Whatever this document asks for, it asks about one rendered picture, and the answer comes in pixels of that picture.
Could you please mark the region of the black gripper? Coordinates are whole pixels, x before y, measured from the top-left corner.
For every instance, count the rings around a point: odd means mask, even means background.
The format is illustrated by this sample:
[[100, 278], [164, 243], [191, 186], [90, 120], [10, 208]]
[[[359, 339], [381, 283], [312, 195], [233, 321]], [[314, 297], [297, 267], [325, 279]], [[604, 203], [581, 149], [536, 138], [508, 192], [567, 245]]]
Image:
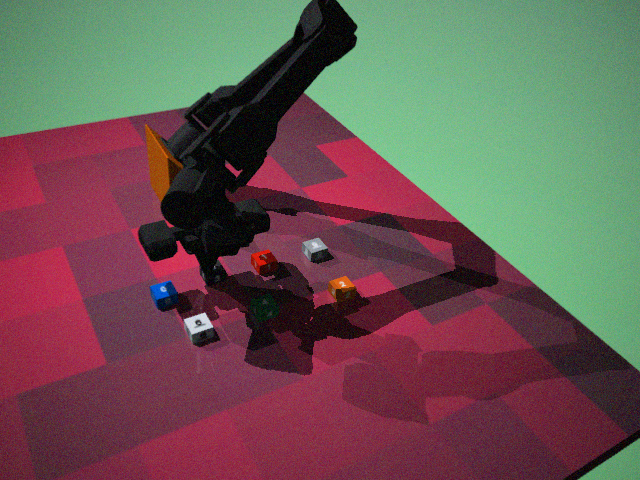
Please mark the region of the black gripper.
[[[225, 196], [225, 190], [214, 201], [208, 213], [217, 212], [229, 203]], [[243, 220], [253, 220], [255, 225], [255, 235], [267, 232], [270, 229], [269, 214], [254, 198], [234, 203], [236, 217]], [[173, 257], [177, 252], [179, 241], [189, 255], [195, 255], [204, 274], [212, 272], [217, 258], [209, 258], [205, 254], [201, 232], [195, 229], [184, 230], [177, 227], [168, 227], [165, 220], [141, 225], [137, 231], [138, 240], [150, 261], [156, 262]]]

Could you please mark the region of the blue block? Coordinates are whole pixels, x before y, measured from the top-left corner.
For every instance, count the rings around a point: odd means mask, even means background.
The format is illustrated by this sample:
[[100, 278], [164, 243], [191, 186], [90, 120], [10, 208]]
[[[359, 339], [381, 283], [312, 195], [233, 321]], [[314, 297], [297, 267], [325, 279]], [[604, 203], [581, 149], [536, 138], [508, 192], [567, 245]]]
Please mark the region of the blue block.
[[150, 286], [150, 295], [157, 309], [178, 303], [178, 293], [171, 281]]

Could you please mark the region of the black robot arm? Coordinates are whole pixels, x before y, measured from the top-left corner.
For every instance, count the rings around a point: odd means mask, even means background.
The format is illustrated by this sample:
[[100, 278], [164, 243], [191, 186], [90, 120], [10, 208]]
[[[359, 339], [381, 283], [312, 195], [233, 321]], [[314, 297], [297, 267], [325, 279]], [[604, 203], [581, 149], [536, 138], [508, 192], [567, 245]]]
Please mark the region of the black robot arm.
[[[183, 164], [161, 213], [179, 229], [199, 230], [209, 258], [234, 256], [255, 235], [253, 220], [236, 217], [233, 202], [208, 213], [215, 196], [225, 188], [233, 194], [249, 182], [267, 157], [279, 120], [326, 66], [355, 48], [357, 28], [337, 0], [312, 0], [288, 42], [238, 84], [204, 94], [167, 141], [159, 138]], [[237, 178], [225, 160], [243, 169]]]

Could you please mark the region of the red block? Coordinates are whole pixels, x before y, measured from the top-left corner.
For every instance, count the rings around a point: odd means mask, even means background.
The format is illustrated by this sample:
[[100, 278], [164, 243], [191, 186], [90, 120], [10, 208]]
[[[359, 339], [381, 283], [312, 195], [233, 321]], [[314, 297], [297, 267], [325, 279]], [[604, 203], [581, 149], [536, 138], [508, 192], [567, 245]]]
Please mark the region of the red block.
[[277, 270], [277, 263], [277, 259], [269, 249], [251, 254], [251, 264], [259, 275]]

